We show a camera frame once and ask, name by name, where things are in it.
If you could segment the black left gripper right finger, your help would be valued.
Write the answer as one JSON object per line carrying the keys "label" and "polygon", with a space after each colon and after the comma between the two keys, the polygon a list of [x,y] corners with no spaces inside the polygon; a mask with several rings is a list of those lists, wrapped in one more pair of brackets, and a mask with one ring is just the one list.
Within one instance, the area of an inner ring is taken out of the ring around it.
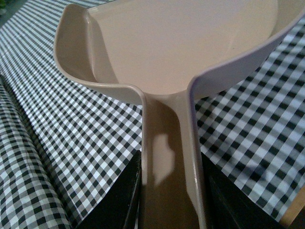
{"label": "black left gripper right finger", "polygon": [[203,172],[213,229],[282,229],[251,201],[206,155]]}

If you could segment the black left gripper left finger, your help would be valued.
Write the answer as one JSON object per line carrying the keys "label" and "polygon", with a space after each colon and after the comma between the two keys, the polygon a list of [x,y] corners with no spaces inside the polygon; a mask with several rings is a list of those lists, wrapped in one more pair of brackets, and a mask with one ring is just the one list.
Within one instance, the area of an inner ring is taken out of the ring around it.
{"label": "black left gripper left finger", "polygon": [[141,152],[136,151],[104,198],[77,228],[135,228],[141,190],[141,178]]}

